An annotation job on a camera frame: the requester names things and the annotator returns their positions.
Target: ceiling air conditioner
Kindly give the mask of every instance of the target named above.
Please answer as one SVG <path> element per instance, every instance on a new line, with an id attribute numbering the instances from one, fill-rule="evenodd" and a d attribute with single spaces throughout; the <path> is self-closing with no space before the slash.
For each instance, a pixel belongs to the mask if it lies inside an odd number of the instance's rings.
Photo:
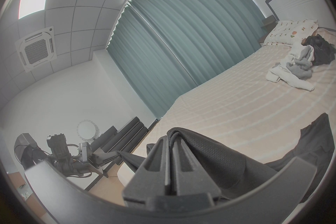
<path id="1" fill-rule="evenodd" d="M 26 72 L 56 59 L 54 27 L 28 34 L 16 41 L 15 47 Z"/>

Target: curtain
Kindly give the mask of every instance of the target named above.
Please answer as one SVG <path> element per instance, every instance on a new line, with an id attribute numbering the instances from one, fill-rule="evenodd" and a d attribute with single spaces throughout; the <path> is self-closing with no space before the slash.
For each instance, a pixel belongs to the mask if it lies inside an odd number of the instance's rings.
<path id="1" fill-rule="evenodd" d="M 130 0 L 107 50 L 157 118 L 260 48 L 252 0 Z"/>

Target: ceiling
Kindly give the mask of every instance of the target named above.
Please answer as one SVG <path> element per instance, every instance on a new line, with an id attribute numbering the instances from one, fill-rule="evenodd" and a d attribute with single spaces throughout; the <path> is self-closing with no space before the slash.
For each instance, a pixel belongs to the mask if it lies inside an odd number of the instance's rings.
<path id="1" fill-rule="evenodd" d="M 92 59 L 104 49 L 126 0 L 46 0 L 45 10 L 18 19 L 20 0 L 12 0 L 0 20 L 0 109 L 36 81 Z M 25 72 L 15 42 L 54 26 L 57 59 Z"/>

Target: tiled floor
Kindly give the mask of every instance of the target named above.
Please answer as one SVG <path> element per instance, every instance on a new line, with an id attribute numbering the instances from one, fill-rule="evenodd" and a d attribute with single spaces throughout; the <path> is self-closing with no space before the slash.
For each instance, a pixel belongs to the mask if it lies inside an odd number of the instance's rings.
<path id="1" fill-rule="evenodd" d="M 89 193 L 107 200 L 109 202 L 113 202 L 118 205 L 125 205 L 124 200 L 121 196 L 121 192 L 124 189 L 123 184 L 120 183 L 117 172 L 119 170 L 118 165 L 114 165 L 108 172 L 108 178 L 103 177 L 99 180 L 90 190 Z"/>

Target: black baseboard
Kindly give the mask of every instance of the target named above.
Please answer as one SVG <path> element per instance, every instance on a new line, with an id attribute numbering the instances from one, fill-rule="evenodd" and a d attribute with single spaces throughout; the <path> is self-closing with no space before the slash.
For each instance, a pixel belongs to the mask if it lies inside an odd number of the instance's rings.
<path id="1" fill-rule="evenodd" d="M 151 131 L 151 130 L 154 128 L 155 124 L 157 124 L 158 121 L 159 121 L 158 119 L 154 120 L 153 123 L 149 126 L 148 131 Z M 111 163 L 104 169 L 104 172 L 107 173 L 107 172 L 112 168 L 112 166 L 113 166 L 114 164 L 115 164 L 114 161 L 111 162 Z M 88 185 L 88 186 L 85 188 L 85 190 L 86 190 L 86 191 L 89 191 L 89 190 L 90 190 L 91 188 L 93 188 L 93 186 L 94 186 L 95 184 L 97 184 L 97 182 L 98 182 L 99 180 L 101 180 L 102 178 L 103 178 L 103 175 L 99 175 L 99 176 L 97 176 L 97 177 L 90 183 L 90 185 Z"/>

